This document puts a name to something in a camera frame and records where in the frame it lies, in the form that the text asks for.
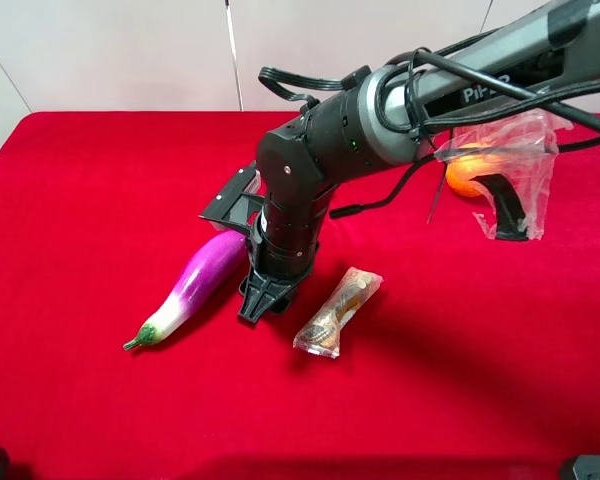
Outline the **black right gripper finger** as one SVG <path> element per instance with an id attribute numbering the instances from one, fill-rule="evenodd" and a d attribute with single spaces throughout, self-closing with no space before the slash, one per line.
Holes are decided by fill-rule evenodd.
<path id="1" fill-rule="evenodd" d="M 292 305 L 293 301 L 295 300 L 295 297 L 295 292 L 290 292 L 286 296 L 281 297 L 276 301 L 275 304 L 271 306 L 270 312 L 273 314 L 284 314 Z"/>

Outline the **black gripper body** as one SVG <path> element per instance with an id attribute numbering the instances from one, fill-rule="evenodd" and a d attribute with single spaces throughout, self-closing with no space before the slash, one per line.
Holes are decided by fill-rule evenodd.
<path id="1" fill-rule="evenodd" d="M 318 237 L 336 191 L 329 185 L 309 202 L 280 205 L 270 194 L 249 194 L 249 207 L 258 213 L 247 237 L 250 270 L 246 287 L 283 285 L 291 290 L 311 273 Z"/>

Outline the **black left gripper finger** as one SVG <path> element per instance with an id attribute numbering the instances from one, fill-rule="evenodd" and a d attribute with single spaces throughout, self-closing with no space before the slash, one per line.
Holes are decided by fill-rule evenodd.
<path id="1" fill-rule="evenodd" d="M 256 324 L 270 312 L 278 299 L 293 292 L 293 283 L 275 279 L 258 272 L 249 272 L 242 281 L 239 291 L 243 297 L 238 316 L 241 320 Z"/>

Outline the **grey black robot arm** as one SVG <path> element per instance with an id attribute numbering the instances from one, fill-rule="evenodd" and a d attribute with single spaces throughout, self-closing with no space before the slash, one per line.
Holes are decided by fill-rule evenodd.
<path id="1" fill-rule="evenodd" d="M 567 99 L 600 92 L 600 1 L 552 1 L 519 20 L 439 51 L 417 48 L 338 81 L 264 68 L 260 81 L 298 117 L 268 131 L 255 165 L 266 185 L 248 235 L 240 315 L 282 312 L 313 268 L 336 188 L 397 166 L 415 173 L 436 134 L 533 109 L 587 127 L 600 117 Z"/>

